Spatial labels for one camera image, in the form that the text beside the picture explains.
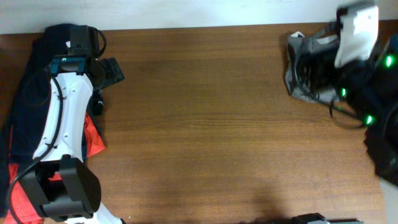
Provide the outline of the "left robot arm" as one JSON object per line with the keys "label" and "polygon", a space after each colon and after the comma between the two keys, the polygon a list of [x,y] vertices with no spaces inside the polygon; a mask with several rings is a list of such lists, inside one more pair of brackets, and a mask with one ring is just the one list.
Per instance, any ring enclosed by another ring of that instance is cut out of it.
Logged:
{"label": "left robot arm", "polygon": [[50,104],[32,164],[12,181],[20,184],[37,214],[65,223],[123,223],[101,201],[101,184],[84,164],[81,141],[86,109],[95,90],[124,80],[115,58],[101,58],[104,34],[72,26],[67,52],[46,70]]}

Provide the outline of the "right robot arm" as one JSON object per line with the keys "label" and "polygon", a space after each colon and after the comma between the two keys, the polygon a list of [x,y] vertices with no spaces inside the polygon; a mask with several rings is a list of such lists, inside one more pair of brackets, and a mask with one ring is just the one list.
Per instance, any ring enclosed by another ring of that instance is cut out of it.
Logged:
{"label": "right robot arm", "polygon": [[331,66],[337,50],[299,58],[294,77],[317,103],[357,119],[366,128],[364,144],[378,177],[397,185],[397,36],[368,60]]}

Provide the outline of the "grey shorts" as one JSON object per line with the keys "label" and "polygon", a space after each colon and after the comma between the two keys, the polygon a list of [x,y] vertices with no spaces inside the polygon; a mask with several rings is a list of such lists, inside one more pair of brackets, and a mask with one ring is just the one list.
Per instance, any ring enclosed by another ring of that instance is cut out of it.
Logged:
{"label": "grey shorts", "polygon": [[289,67],[285,73],[285,84],[290,96],[311,103],[329,104],[341,101],[346,97],[347,90],[340,89],[338,93],[334,89],[320,93],[310,93],[306,85],[306,61],[308,48],[315,45],[340,44],[337,35],[326,37],[305,37],[301,32],[295,32],[287,38],[287,60]]}

